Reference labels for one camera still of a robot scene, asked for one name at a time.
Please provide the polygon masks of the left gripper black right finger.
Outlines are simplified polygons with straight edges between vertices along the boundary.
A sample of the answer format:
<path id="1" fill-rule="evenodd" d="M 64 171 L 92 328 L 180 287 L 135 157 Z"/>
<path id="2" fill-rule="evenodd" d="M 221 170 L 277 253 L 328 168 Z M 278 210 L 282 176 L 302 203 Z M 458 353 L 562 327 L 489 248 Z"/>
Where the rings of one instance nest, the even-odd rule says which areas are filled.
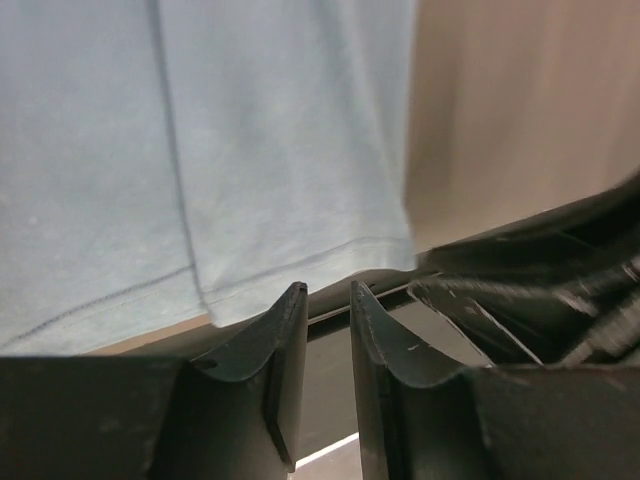
<path id="1" fill-rule="evenodd" d="M 395 320 L 362 282 L 351 285 L 350 335 L 364 478 L 491 478 L 463 365 Z"/>

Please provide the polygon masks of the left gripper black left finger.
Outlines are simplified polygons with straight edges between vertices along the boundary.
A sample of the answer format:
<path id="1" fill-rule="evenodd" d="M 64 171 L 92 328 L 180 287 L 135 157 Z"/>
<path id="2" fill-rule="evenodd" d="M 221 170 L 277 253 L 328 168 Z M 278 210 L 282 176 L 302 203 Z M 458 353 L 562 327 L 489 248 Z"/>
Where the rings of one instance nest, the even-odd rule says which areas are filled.
<path id="1" fill-rule="evenodd" d="M 152 479 L 285 479 L 295 469 L 308 291 L 291 284 L 260 318 L 183 366 Z"/>

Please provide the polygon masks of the grey-blue t-shirt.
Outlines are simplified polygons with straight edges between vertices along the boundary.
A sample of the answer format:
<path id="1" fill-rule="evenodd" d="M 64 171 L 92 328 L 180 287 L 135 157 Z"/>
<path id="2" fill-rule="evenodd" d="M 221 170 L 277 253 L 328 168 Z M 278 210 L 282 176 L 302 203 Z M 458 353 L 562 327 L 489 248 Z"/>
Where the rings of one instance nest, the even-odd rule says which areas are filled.
<path id="1" fill-rule="evenodd" d="M 410 271 L 412 1 L 5 1 L 1 350 Z"/>

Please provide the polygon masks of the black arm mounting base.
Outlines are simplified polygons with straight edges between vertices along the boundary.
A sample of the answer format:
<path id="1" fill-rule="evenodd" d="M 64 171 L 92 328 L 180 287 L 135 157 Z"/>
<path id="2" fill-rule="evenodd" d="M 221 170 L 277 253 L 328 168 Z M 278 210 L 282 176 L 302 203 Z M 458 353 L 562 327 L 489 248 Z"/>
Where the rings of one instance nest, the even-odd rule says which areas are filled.
<path id="1" fill-rule="evenodd" d="M 457 360 L 617 362 L 639 354 L 639 178 L 361 275 L 382 306 Z"/>

